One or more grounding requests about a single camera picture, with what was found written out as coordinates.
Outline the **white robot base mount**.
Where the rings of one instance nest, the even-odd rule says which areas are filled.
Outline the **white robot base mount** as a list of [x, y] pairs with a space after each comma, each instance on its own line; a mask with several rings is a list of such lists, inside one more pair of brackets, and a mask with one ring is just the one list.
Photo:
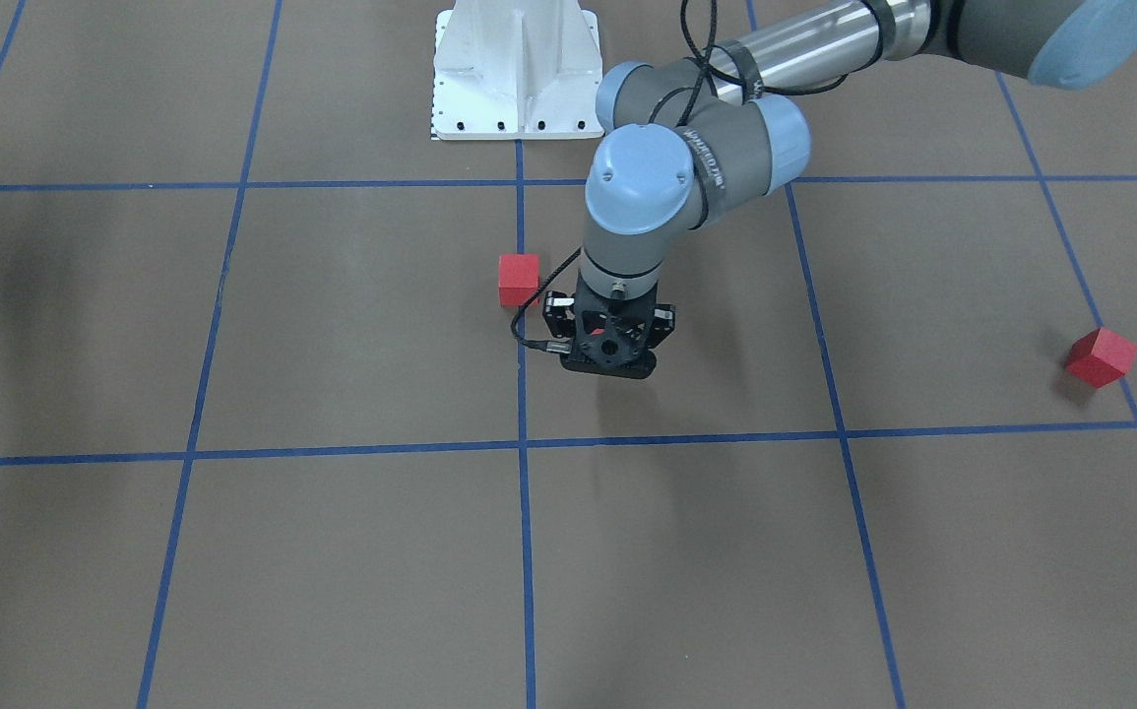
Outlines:
[[456, 1], [434, 22], [430, 135], [583, 140], [604, 133], [600, 23], [576, 1]]

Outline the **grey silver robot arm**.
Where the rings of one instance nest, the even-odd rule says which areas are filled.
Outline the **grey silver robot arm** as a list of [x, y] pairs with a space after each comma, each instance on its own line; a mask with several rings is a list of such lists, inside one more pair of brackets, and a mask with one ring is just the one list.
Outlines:
[[672, 242], [806, 170], [798, 98], [915, 55], [1081, 90], [1135, 53], [1137, 1], [832, 1], [740, 37], [711, 30], [688, 48], [680, 62], [605, 73], [576, 290], [537, 287], [550, 337], [520, 345], [617, 368], [669, 336], [674, 310], [657, 287]]

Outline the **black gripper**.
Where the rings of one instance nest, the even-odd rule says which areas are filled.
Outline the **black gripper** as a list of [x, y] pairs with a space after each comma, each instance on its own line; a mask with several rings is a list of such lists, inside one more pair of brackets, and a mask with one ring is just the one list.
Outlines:
[[655, 289], [634, 299], [613, 299], [594, 291], [582, 277], [571, 294], [549, 291], [541, 315], [551, 337], [576, 349], [600, 349], [605, 342], [617, 349], [653, 349], [677, 327], [675, 306], [657, 302]]

